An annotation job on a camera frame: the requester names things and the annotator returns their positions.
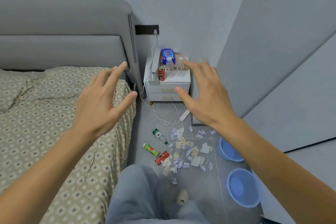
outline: bedsheet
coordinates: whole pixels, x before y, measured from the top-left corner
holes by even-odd
[[[59,67],[44,72],[0,70],[0,193],[51,149],[72,125],[77,98],[105,68]],[[113,104],[131,92],[119,80]],[[127,160],[135,103],[72,170],[41,223],[104,223]]]

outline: person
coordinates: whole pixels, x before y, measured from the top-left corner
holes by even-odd
[[[183,62],[193,71],[199,96],[194,100],[180,87],[175,91],[191,113],[239,152],[297,224],[335,223],[336,192],[237,117],[216,68],[207,62]],[[112,104],[117,81],[125,68],[124,62],[110,71],[102,71],[83,89],[72,128],[1,195],[0,223],[40,222],[79,159],[97,138],[114,127],[135,101],[137,93],[132,92],[120,105]],[[119,175],[106,223],[208,223],[189,200],[186,190],[179,195],[178,203],[179,208],[170,218],[179,220],[168,220],[162,208],[159,180],[153,170],[130,166]]]

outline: blue packaging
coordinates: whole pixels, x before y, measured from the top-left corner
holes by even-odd
[[[166,65],[168,57],[171,57],[173,63],[175,64],[175,55],[172,49],[161,49],[161,54],[163,65]]]

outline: shoe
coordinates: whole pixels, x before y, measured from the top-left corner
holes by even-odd
[[[187,189],[181,189],[178,196],[176,203],[178,205],[185,205],[190,199],[190,195]]]

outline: bed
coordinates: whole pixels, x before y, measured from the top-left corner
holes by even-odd
[[[0,14],[2,193],[71,127],[93,75],[127,61],[114,105],[142,83],[132,9],[122,0],[0,0]],[[90,147],[41,223],[104,223],[134,117],[135,104]]]

